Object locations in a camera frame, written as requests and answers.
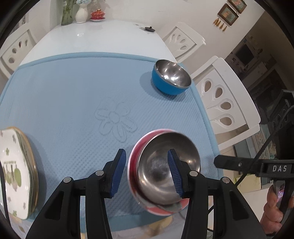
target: glass vase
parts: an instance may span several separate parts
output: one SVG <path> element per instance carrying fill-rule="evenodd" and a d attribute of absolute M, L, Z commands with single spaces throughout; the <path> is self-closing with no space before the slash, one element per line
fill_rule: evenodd
<path fill-rule="evenodd" d="M 74 2 L 75 2 L 75 0 L 64 0 L 62 20 L 61 20 L 62 26 L 71 24 L 73 22 Z"/>

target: human hand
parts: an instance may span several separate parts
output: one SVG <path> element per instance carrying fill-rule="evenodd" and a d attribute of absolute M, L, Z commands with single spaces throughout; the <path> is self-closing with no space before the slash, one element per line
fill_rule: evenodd
<path fill-rule="evenodd" d="M 277 207 L 278 198 L 274 192 L 273 186 L 268 190 L 267 203 L 263 207 L 263 216 L 261 218 L 261 226 L 266 234 L 272 234 L 278 232 L 282 224 L 283 213 Z M 289 201 L 289 208 L 294 208 L 294 197 Z"/>

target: red bowl exterior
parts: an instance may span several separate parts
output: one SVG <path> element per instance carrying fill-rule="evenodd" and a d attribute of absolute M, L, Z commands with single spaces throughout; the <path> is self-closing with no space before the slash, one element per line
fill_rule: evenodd
<path fill-rule="evenodd" d="M 130 187 L 130 191 L 133 195 L 133 197 L 136 199 L 136 201 L 138 203 L 140 203 L 140 205 L 147 210 L 149 213 L 158 215 L 158 216 L 169 216 L 174 214 L 174 212 L 169 212 L 169 211 L 165 211 L 161 208 L 158 208 L 157 206 L 155 206 L 153 203 L 149 202 L 148 199 L 146 199 L 140 189 L 139 186 L 137 184 L 137 169 L 136 169 L 136 165 L 137 165 L 137 161 L 139 158 L 139 155 L 142 151 L 142 149 L 144 148 L 144 146 L 152 139 L 154 138 L 156 135 L 163 133 L 163 132 L 172 132 L 174 130 L 170 130 L 170 129 L 158 129 L 158 130 L 154 130 L 151 131 L 149 133 L 147 133 L 146 135 L 144 135 L 134 146 L 130 157 L 129 157 L 129 162 L 128 162 L 128 183 L 129 183 L 129 187 Z M 180 201 L 181 205 L 182 205 L 182 209 L 184 209 L 188 204 L 189 204 L 189 199 L 182 199 Z"/>
<path fill-rule="evenodd" d="M 97 11 L 91 13 L 91 16 L 92 16 L 91 19 L 101 20 L 101 19 L 103 19 L 104 15 L 105 15 L 105 13 L 103 11 L 97 10 Z"/>

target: white table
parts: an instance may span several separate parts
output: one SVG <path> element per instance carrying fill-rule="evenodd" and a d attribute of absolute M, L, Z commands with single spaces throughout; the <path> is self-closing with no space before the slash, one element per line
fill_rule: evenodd
<path fill-rule="evenodd" d="M 147 32 L 142 27 L 133 22 L 107 19 L 57 26 L 34 46 L 21 65 L 76 52 L 123 53 L 176 62 L 159 35 Z"/>

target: blue bowl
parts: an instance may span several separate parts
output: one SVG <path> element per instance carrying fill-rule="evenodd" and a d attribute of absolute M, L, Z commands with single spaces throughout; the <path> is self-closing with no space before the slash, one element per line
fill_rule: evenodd
<path fill-rule="evenodd" d="M 169 95 L 183 93 L 192 83 L 191 77 L 180 65 L 168 60 L 155 63 L 152 80 L 160 91 Z"/>

